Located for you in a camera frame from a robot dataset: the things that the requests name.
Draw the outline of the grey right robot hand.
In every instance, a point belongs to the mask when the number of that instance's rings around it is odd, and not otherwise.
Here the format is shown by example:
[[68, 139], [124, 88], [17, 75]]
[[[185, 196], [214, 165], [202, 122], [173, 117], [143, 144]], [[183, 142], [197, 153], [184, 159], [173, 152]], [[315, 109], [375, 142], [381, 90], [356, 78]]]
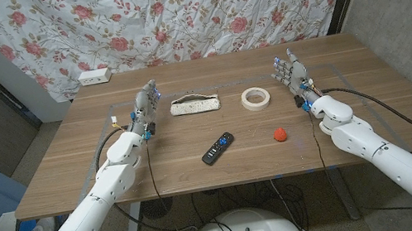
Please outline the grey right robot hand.
[[286, 49], [288, 58], [281, 59], [275, 57], [273, 67], [275, 73], [272, 78], [281, 82], [293, 94], [295, 106], [309, 112], [313, 103], [323, 96], [320, 91], [314, 87], [303, 63], [300, 63], [297, 56]]

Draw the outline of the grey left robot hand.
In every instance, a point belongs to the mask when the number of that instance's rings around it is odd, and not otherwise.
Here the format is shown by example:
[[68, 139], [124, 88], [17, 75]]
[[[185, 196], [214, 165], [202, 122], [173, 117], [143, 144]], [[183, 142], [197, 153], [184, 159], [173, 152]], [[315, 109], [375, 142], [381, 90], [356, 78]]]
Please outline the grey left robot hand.
[[149, 80], [135, 97], [134, 110], [131, 113], [129, 132], [147, 138], [149, 125], [156, 119], [156, 109], [160, 100], [160, 93], [156, 88], [154, 79]]

